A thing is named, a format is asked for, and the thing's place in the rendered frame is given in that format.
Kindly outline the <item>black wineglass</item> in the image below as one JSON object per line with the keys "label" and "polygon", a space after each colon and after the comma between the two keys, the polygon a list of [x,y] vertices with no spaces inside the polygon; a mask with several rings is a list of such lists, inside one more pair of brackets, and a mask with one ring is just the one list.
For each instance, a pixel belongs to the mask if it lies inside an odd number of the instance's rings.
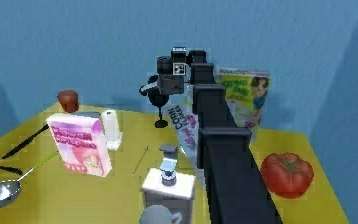
{"label": "black wineglass", "polygon": [[158,88],[148,92],[148,98],[151,104],[158,108],[159,119],[154,123],[156,128],[165,128],[168,122],[163,119],[162,107],[169,101],[168,95],[162,95]]}

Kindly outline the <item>white soap dispenser bottle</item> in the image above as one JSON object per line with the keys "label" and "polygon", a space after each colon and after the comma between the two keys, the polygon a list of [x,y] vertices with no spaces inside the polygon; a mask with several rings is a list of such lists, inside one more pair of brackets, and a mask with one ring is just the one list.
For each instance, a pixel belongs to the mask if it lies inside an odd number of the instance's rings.
{"label": "white soap dispenser bottle", "polygon": [[182,221],[179,224],[191,224],[195,197],[195,176],[176,171],[178,148],[173,145],[161,145],[163,160],[159,168],[151,168],[142,184],[144,204],[162,205],[170,212],[179,212]]}

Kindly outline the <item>grey mug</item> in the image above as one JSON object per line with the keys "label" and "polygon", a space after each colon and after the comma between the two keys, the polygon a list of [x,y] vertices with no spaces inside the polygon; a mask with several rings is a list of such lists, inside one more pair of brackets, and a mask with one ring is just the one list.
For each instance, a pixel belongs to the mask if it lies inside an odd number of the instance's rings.
{"label": "grey mug", "polygon": [[182,214],[172,213],[162,205],[151,205],[146,208],[139,218],[139,224],[181,224]]}

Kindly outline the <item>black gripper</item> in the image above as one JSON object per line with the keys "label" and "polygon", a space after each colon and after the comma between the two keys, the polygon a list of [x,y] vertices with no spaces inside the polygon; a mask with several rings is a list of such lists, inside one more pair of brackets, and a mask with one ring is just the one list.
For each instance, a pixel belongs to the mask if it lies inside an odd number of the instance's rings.
{"label": "black gripper", "polygon": [[146,96],[158,87],[162,95],[182,94],[184,92],[184,63],[173,62],[170,56],[160,56],[157,58],[157,73],[158,75],[149,77],[148,84],[139,88],[139,93],[142,96]]}

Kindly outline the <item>green yellow cereal box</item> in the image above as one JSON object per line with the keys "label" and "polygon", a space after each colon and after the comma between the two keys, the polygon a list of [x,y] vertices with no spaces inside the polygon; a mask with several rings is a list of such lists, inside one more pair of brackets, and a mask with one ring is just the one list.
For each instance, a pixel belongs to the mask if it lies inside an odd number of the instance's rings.
{"label": "green yellow cereal box", "polygon": [[215,81],[225,87],[225,99],[235,123],[239,127],[248,128],[252,133],[251,142],[254,142],[271,83],[270,73],[261,70],[218,67]]}

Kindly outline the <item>white corn flakes box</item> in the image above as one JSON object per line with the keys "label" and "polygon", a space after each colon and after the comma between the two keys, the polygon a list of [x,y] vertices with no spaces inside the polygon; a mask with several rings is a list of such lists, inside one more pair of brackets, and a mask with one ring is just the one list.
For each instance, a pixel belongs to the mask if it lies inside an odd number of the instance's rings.
{"label": "white corn flakes box", "polygon": [[197,179],[205,185],[204,170],[197,167],[198,116],[192,113],[187,102],[169,104],[165,109],[165,114],[176,133],[181,151],[195,170]]}

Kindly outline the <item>red tomato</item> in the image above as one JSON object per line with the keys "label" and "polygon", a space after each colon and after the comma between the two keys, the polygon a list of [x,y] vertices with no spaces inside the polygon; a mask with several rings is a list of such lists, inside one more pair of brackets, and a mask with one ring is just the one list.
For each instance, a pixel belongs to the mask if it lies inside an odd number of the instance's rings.
{"label": "red tomato", "polygon": [[303,196],[314,179],[311,164],[295,153],[268,155],[260,172],[269,191],[287,199]]}

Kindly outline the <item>brown red cup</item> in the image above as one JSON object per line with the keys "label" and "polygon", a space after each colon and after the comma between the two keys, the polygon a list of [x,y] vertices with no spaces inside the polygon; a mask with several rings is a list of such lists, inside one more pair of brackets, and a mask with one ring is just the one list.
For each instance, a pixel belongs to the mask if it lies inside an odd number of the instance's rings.
{"label": "brown red cup", "polygon": [[60,91],[57,99],[65,112],[74,113],[79,110],[78,94],[74,90]]}

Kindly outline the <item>white paper towel roll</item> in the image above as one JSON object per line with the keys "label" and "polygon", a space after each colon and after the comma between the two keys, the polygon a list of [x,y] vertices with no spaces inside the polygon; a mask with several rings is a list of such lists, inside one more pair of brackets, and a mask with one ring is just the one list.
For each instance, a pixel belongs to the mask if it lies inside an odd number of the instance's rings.
{"label": "white paper towel roll", "polygon": [[103,111],[101,113],[101,120],[107,148],[114,151],[118,150],[122,143],[123,133],[120,131],[117,112],[115,110]]}

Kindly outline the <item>black knife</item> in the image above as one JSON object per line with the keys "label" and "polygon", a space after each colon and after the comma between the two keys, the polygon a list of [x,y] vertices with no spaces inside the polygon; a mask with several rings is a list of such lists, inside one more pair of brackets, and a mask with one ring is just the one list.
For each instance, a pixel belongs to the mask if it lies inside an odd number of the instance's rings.
{"label": "black knife", "polygon": [[47,124],[45,124],[41,129],[39,129],[37,132],[35,132],[34,134],[32,134],[31,136],[29,136],[28,138],[26,138],[24,141],[22,141],[21,143],[19,143],[17,146],[15,146],[13,149],[11,149],[9,152],[7,152],[5,155],[3,155],[1,158],[2,159],[7,159],[13,155],[15,155],[16,153],[18,153],[20,150],[22,150],[23,148],[25,148],[28,144],[30,144],[34,138],[36,138],[39,134],[41,134],[42,132],[44,132],[45,130],[47,130],[49,127]]}

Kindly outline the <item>thin grey pencil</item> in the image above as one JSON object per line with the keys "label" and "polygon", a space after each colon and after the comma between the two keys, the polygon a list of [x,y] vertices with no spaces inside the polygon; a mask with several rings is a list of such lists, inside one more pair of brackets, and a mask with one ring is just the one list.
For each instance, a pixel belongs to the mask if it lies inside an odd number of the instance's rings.
{"label": "thin grey pencil", "polygon": [[142,155],[140,156],[140,158],[139,158],[137,164],[135,165],[135,167],[134,167],[134,169],[133,169],[133,172],[131,173],[132,176],[135,175],[135,173],[137,172],[137,170],[138,170],[140,164],[142,163],[142,161],[143,161],[145,155],[147,154],[148,150],[149,150],[149,147],[147,146],[147,147],[144,149],[144,152],[142,153]]}

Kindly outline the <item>pink cereal box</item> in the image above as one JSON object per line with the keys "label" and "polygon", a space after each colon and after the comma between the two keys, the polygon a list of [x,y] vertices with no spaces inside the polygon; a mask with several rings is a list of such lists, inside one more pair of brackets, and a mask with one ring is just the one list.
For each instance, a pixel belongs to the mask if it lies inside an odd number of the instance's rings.
{"label": "pink cereal box", "polygon": [[68,170],[108,175],[112,165],[99,118],[56,113],[46,122]]}

